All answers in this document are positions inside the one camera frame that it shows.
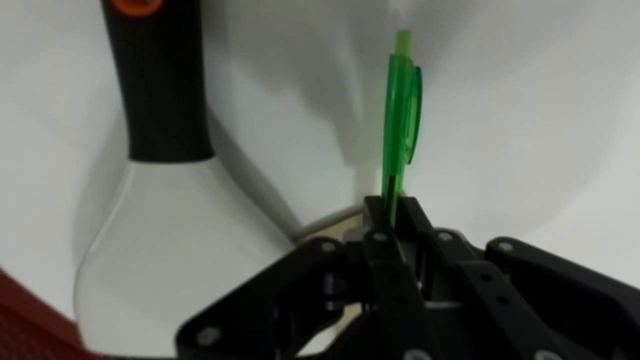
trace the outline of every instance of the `orange tip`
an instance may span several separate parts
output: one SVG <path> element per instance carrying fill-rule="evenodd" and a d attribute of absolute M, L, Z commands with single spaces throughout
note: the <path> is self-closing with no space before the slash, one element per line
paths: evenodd
<path fill-rule="evenodd" d="M 147 18 L 157 14 L 165 0 L 113 0 L 114 8 L 132 18 Z"/>

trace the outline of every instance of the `red fabric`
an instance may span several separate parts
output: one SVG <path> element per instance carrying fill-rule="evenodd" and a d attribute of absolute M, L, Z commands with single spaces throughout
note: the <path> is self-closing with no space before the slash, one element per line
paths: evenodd
<path fill-rule="evenodd" d="M 0 272 L 0 360 L 98 360 L 65 316 Z"/>

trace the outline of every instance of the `black handle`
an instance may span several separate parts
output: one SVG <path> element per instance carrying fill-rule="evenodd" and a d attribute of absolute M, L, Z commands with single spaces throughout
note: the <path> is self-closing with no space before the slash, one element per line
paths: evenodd
<path fill-rule="evenodd" d="M 102 0 L 102 8 L 126 108 L 131 157 L 212 157 L 200 0 Z"/>

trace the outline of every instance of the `white backdrop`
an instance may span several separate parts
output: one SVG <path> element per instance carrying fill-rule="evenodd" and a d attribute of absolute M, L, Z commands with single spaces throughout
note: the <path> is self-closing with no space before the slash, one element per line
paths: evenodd
<path fill-rule="evenodd" d="M 408 194 L 640 285 L 640 2 L 422 0 Z M 216 148 L 290 234 L 381 188 L 383 0 L 205 0 Z M 0 4 L 0 266 L 73 316 L 126 157 L 96 0 Z"/>

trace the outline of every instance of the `white plastic object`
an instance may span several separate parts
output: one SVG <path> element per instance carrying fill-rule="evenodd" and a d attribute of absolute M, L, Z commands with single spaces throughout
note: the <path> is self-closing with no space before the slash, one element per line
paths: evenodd
<path fill-rule="evenodd" d="M 131 162 L 78 272 L 82 339 L 98 354 L 177 355 L 191 316 L 290 249 L 216 157 Z"/>

